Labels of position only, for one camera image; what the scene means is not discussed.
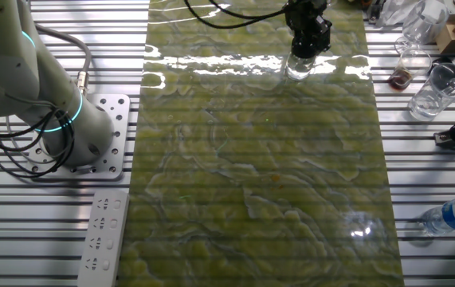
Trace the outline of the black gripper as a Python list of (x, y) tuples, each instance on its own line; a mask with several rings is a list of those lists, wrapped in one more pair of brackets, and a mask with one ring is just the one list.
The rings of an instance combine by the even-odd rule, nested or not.
[(311, 50), (314, 54), (331, 48), (331, 22), (324, 19), (326, 0), (288, 0), (285, 5), (285, 21), (293, 33), (292, 49), (302, 47), (303, 29), (309, 26)]

